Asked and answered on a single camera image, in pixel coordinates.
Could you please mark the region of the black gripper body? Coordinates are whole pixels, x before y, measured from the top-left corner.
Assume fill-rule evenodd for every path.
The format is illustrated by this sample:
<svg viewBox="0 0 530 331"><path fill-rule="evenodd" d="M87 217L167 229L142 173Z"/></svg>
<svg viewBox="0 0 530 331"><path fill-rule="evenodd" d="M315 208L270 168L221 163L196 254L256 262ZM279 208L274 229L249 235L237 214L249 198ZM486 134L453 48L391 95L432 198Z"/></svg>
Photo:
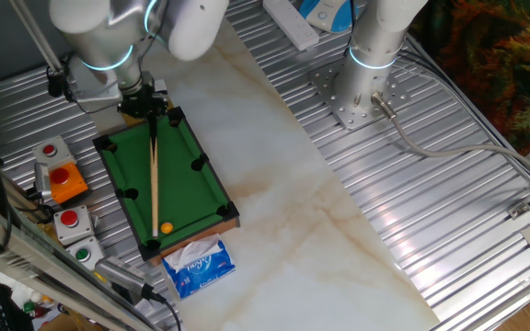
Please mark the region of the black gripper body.
<svg viewBox="0 0 530 331"><path fill-rule="evenodd" d="M135 119L159 117L167 112L167 91L156 91L153 86L143 85L141 89L131 95L125 95L117 110Z"/></svg>

